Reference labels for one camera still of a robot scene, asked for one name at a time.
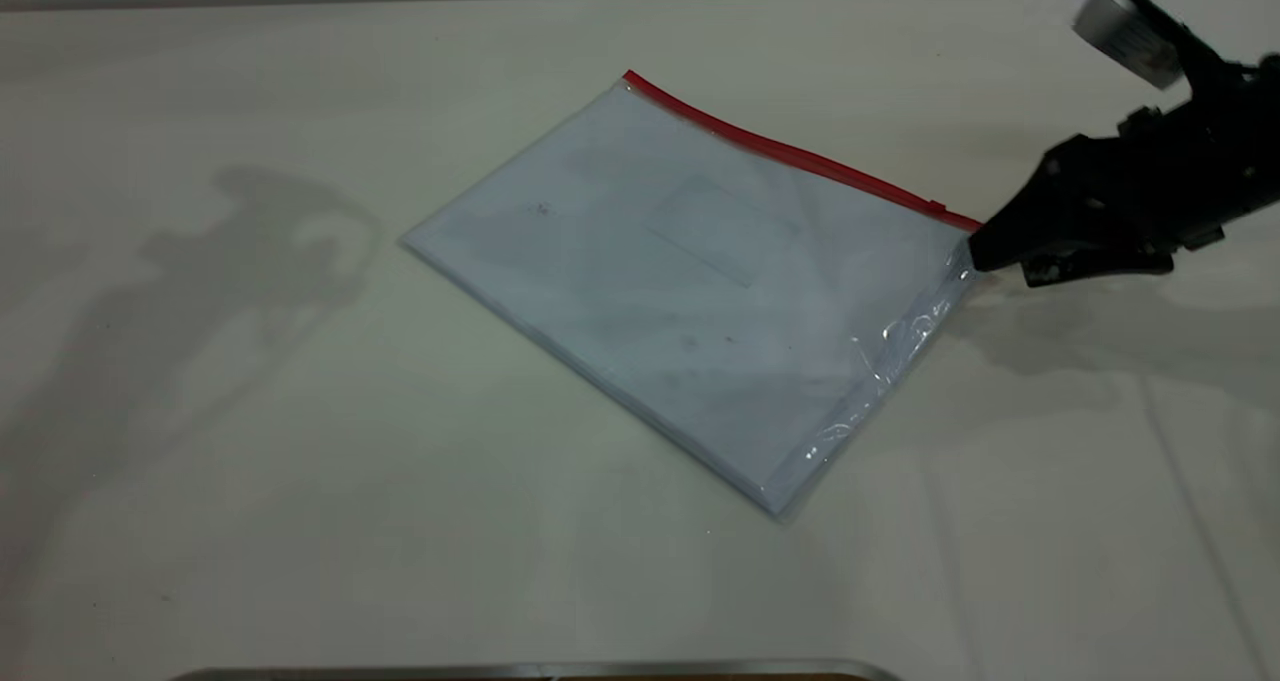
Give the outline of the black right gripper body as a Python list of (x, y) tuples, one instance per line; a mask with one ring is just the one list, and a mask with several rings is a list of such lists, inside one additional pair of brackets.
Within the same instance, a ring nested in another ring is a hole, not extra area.
[(1236, 70), (1170, 111), (1140, 108), (1115, 137), (1078, 134), (1044, 157), (1069, 244), (1139, 253), (1196, 251), (1277, 204), (1277, 58)]

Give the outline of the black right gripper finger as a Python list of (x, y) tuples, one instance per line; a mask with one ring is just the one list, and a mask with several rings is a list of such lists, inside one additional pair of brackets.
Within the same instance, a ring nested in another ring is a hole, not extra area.
[(1020, 259), (1029, 288), (1062, 285), (1096, 276), (1162, 276), (1174, 271), (1171, 253), (1137, 250), (1074, 250), (1024, 253)]
[(1100, 251), (1092, 212), (1094, 174), (1089, 166), (1042, 160), (1009, 204), (969, 236), (969, 253), (979, 271), (1041, 257)]

